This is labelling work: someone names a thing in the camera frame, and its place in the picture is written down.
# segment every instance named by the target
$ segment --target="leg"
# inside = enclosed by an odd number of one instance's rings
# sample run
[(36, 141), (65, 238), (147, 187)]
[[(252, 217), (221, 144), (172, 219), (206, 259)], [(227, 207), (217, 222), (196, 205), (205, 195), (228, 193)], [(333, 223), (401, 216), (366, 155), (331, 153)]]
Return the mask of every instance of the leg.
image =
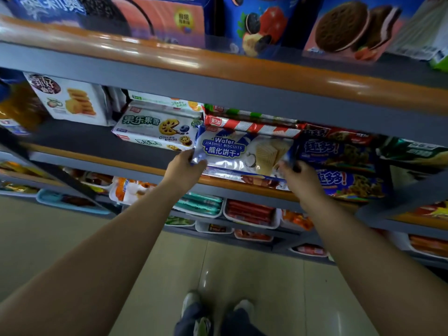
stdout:
[(174, 327), (174, 336), (193, 336), (196, 329), (201, 329), (199, 335), (212, 335), (213, 325), (207, 318), (208, 313), (202, 305), (197, 293), (188, 293), (182, 306), (181, 320)]
[(242, 300), (224, 317), (221, 336), (266, 336), (250, 322), (253, 311), (254, 305), (248, 300)]

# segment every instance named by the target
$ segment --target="sneaker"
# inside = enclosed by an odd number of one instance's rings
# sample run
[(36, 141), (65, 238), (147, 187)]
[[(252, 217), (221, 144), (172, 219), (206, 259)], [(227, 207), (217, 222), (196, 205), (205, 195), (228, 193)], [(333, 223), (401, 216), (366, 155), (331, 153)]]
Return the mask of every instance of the sneaker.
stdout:
[(185, 298), (184, 298), (184, 304), (182, 305), (182, 312), (181, 312), (181, 318), (184, 316), (184, 312), (185, 310), (187, 310), (187, 308), (194, 304), (194, 303), (198, 303), (201, 301), (201, 298), (199, 297), (199, 294), (195, 291), (192, 291), (190, 293), (188, 293)]
[(254, 317), (255, 307), (247, 299), (243, 299), (241, 302), (239, 302), (235, 306), (233, 311), (237, 311), (238, 309), (244, 309), (247, 312), (247, 314), (249, 315), (249, 320), (252, 320), (252, 318)]

